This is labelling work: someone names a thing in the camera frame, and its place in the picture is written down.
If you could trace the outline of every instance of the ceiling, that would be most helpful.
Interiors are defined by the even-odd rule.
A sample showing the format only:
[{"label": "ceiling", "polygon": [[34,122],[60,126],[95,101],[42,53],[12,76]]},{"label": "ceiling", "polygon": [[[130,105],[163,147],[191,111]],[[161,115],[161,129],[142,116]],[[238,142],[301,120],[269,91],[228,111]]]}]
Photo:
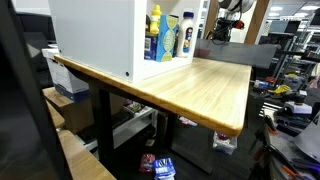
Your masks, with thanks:
[{"label": "ceiling", "polygon": [[310,17],[314,10],[301,10],[304,6],[319,6],[319,0],[273,0],[272,7],[282,7],[282,10],[273,11],[270,13],[276,13],[275,16],[270,16],[268,19],[279,19],[280,16],[294,16],[296,13],[306,13],[305,18]]}]

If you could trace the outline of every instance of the light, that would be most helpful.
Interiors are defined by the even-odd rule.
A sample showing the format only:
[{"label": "light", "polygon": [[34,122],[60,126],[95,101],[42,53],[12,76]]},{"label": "light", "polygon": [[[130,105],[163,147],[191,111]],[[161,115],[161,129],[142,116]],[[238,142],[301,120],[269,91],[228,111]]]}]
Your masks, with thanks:
[{"label": "light", "polygon": [[308,13],[296,13],[296,14],[294,14],[294,16],[296,16],[296,17],[306,17],[308,15],[309,15]]},{"label": "light", "polygon": [[320,8],[320,6],[304,6],[301,8],[301,10],[313,11],[313,10],[317,10],[318,8]]},{"label": "light", "polygon": [[279,16],[279,13],[269,13],[269,16]]},{"label": "light", "polygon": [[278,6],[271,7],[271,11],[281,11],[282,9],[283,7],[278,7]]}]

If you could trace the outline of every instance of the floor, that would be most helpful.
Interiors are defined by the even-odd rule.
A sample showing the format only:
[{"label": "floor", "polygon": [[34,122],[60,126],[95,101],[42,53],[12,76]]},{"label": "floor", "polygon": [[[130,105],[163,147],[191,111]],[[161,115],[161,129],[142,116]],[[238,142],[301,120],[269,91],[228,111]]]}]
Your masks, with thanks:
[{"label": "floor", "polygon": [[248,127],[244,127],[238,137],[238,147],[232,155],[226,155],[212,148],[213,131],[201,126],[184,128],[181,124],[178,124],[174,143],[179,143],[190,152],[194,152],[198,158],[211,164],[213,171],[210,175],[193,166],[174,152],[167,150],[157,140],[151,148],[144,146],[144,140],[131,141],[120,146],[117,149],[117,166],[111,172],[119,180],[151,180],[153,179],[152,173],[140,173],[138,168],[141,155],[143,153],[153,153],[156,158],[170,157],[173,160],[176,169],[176,180],[248,179],[251,172],[250,168],[254,163],[252,155],[249,155],[248,151],[255,140],[255,131],[262,125],[262,120],[256,118],[256,109],[255,99],[249,97]]}]

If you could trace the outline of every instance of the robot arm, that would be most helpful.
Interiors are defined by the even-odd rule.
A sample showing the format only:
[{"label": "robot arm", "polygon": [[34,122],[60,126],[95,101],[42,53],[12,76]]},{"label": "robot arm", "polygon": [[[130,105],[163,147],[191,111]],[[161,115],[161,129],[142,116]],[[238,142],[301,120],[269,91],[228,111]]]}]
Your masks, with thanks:
[{"label": "robot arm", "polygon": [[[217,0],[220,8],[224,11],[214,23],[213,31],[210,31],[206,39],[220,40],[227,42],[230,40],[232,28],[243,29],[244,23],[241,21],[242,13],[247,12],[253,5],[254,0]],[[240,18],[234,19],[235,14],[240,13]]]}]

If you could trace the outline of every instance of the yellow bottle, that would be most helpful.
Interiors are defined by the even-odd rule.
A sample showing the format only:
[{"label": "yellow bottle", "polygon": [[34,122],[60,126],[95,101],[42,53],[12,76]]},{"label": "yellow bottle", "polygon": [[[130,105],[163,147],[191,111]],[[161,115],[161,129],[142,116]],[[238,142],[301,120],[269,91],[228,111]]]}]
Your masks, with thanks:
[{"label": "yellow bottle", "polygon": [[159,33],[158,17],[156,17],[156,16],[151,16],[150,32],[152,34],[158,34]]},{"label": "yellow bottle", "polygon": [[153,11],[151,12],[152,16],[158,17],[158,27],[160,27],[160,16],[161,16],[162,12],[160,10],[160,6],[156,5],[153,8]]}]

